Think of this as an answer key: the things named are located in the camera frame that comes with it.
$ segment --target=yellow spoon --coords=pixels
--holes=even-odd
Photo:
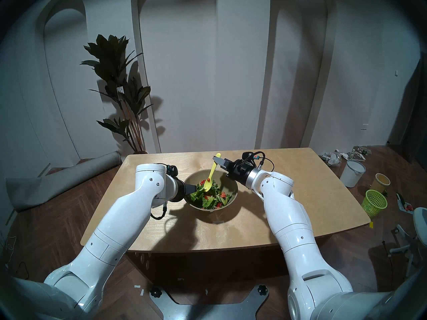
[[[219,152],[215,156],[221,158],[221,154]],[[212,187],[212,175],[214,174],[214,171],[216,168],[217,168],[217,163],[213,162],[212,168],[210,169],[209,178],[206,179],[203,185],[203,189],[206,192]]]

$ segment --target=metal base plate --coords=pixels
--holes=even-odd
[[[245,300],[238,304],[182,305],[175,303],[161,287],[150,290],[150,298],[163,313],[163,319],[174,320],[255,320],[255,314],[266,300],[266,286],[255,286]]]

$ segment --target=yellow container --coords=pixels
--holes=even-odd
[[[371,184],[371,189],[376,190],[380,194],[386,190],[386,188],[390,186],[390,180],[384,174],[377,173],[375,175],[375,179]]]

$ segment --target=table top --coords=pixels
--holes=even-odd
[[[244,150],[220,151],[222,158],[241,158]],[[263,150],[275,164],[275,171],[295,182],[295,199],[308,213],[314,236],[348,230],[370,222],[360,204],[328,166],[310,148]],[[136,166],[161,162],[176,165],[178,178],[212,166],[212,152],[129,155],[102,197],[80,241],[85,245],[101,219],[121,196],[134,191]],[[265,161],[263,169],[271,170]],[[161,220],[150,217],[130,251],[188,252],[217,249],[248,248],[276,244],[257,195],[238,183],[237,198],[224,210],[205,212],[194,209],[184,200],[168,202],[168,211]],[[162,207],[152,209],[154,216]]]

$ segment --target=salad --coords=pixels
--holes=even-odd
[[[197,191],[189,195],[193,205],[206,210],[220,209],[227,205],[232,196],[221,191],[215,180],[212,180],[212,187],[205,192],[203,189],[205,181],[200,181]]]

